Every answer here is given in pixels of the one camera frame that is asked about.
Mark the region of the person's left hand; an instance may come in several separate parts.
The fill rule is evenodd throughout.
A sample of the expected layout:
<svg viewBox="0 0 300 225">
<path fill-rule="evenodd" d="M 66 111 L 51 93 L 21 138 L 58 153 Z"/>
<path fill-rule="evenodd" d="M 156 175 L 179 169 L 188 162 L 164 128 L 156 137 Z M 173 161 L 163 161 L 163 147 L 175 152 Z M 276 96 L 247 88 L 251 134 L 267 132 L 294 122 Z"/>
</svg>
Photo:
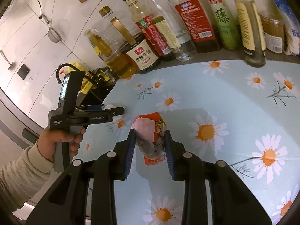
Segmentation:
<svg viewBox="0 0 300 225">
<path fill-rule="evenodd" d="M 59 142 L 71 142 L 70 155 L 72 157 L 78 154 L 80 148 L 80 142 L 83 140 L 83 134 L 86 129 L 82 127 L 80 133 L 76 136 L 62 130 L 47 130 L 45 129 L 40 138 L 37 140 L 37 148 L 40 154 L 50 162 L 54 162 L 54 153 L 56 150 L 56 143 Z"/>
</svg>

